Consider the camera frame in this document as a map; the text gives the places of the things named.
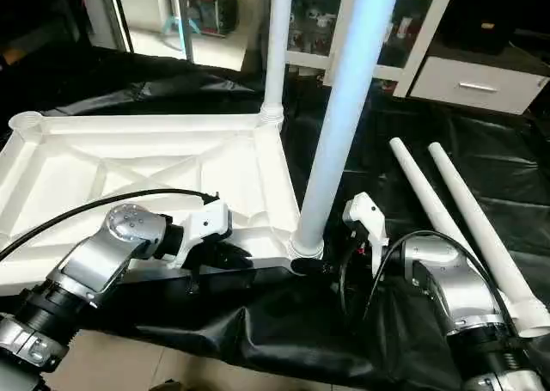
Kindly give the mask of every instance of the black fabric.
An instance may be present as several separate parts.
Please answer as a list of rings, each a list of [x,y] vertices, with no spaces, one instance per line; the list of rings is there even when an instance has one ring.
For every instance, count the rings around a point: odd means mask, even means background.
[[[257,111],[261,104],[260,84],[235,73],[105,51],[65,54],[65,63],[31,57],[20,72],[10,73],[15,84],[4,80],[3,89],[17,90],[25,100],[9,98],[11,114],[32,109],[48,114],[235,113]],[[82,67],[75,70],[79,60]],[[284,151],[301,200],[329,91],[314,82],[290,83],[287,89]],[[384,211],[393,239],[431,228],[388,147],[394,136],[403,139],[466,230],[427,150],[434,140],[442,143],[535,294],[549,303],[549,143],[529,120],[518,117],[373,93],[327,226],[327,255],[344,253],[339,216],[358,192],[368,192]],[[322,278],[292,277],[283,270],[229,273],[204,280],[194,296],[187,294],[189,285],[180,279],[121,286],[105,308],[90,313],[87,325],[321,382],[370,390],[460,387],[431,304],[401,278],[383,285],[357,337],[345,329],[338,298]],[[14,303],[4,298],[0,309],[9,311]],[[529,349],[550,376],[550,336],[534,340]]]

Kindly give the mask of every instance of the cabinet drawer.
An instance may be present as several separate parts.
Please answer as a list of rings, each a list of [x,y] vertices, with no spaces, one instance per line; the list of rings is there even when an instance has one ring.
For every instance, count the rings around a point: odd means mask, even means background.
[[[429,57],[411,96],[522,114],[547,81],[520,71]]]

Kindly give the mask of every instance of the drawer handle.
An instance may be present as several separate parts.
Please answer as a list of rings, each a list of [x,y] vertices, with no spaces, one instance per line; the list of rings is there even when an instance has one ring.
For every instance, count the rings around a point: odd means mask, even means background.
[[[487,92],[487,93],[497,93],[498,92],[498,89],[492,88],[491,86],[484,86],[482,84],[460,82],[460,83],[458,83],[458,85],[461,88],[472,89],[472,90],[480,90],[482,92]]]

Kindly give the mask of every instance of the glass cabinet door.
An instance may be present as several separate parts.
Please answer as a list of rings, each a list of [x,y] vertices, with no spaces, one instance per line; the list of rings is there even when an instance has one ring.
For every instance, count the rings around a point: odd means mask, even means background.
[[[405,67],[432,0],[396,0],[378,64]]]
[[[292,0],[288,50],[328,56],[342,0]]]

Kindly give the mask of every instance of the white vertical pole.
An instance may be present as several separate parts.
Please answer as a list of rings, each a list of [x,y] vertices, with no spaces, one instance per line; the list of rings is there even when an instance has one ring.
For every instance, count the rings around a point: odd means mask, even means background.
[[[280,125],[283,115],[284,67],[289,38],[292,0],[272,0],[267,47],[267,74],[264,103],[260,109],[262,123]]]
[[[395,0],[355,0],[296,232],[294,258],[320,258],[323,230],[369,91]]]

